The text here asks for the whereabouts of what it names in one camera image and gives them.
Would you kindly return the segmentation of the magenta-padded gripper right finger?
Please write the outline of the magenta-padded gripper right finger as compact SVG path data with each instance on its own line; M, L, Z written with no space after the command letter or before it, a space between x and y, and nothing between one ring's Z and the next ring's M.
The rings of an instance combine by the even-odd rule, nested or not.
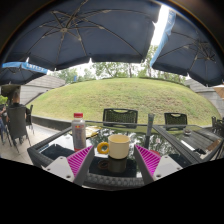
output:
M160 156L153 150L148 150L139 145L134 146L134 157L145 185L182 169L170 156Z

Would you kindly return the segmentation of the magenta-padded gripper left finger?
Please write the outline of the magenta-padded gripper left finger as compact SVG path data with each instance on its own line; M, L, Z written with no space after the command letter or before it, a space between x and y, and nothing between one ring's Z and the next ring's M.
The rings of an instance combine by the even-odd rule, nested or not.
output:
M59 156L45 171L82 186L93 158L94 148L89 146L68 157Z

